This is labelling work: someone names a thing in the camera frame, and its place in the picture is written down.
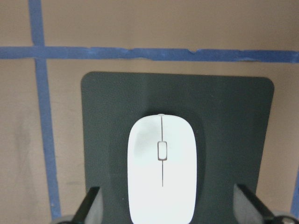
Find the mouse scroll wheel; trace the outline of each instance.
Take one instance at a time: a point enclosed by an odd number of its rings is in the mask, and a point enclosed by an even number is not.
[[[160,160],[160,161],[167,160],[167,142],[166,141],[158,142],[158,160]]]

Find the blue painter's tape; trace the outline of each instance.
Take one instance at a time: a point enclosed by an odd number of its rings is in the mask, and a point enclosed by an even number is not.
[[[44,46],[42,3],[40,0],[28,0],[28,3],[32,42]]]
[[[56,176],[56,160],[51,119],[50,94],[45,59],[36,61],[36,83],[38,91],[39,110],[41,117],[43,151],[45,157],[50,210],[52,219],[61,217],[58,183]]]
[[[189,62],[264,62],[299,63],[299,51],[154,49],[154,48],[84,48],[84,47],[0,47],[0,59],[136,59]]]
[[[298,170],[296,186],[295,186],[295,190],[294,190],[291,213],[295,217],[299,218],[299,170]]]

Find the metal screw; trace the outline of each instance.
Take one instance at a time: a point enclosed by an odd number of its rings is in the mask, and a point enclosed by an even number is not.
[[[295,222],[294,222],[292,219],[290,219],[290,218],[286,218],[286,217],[284,217],[284,218],[282,219],[282,222],[283,222],[284,224],[295,224]]]

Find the white mouse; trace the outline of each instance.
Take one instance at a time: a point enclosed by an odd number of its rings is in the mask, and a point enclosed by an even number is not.
[[[128,200],[134,224],[188,224],[196,197],[196,143],[173,115],[138,120],[128,140]]]

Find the dark green mouse pad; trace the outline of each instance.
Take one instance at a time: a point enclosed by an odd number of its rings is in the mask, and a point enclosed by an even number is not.
[[[103,224],[132,223],[128,137],[138,119],[159,113],[184,118],[195,134],[198,177],[191,223],[236,224],[234,184],[256,190],[274,91],[269,79],[90,72],[81,88],[86,188],[103,190]]]

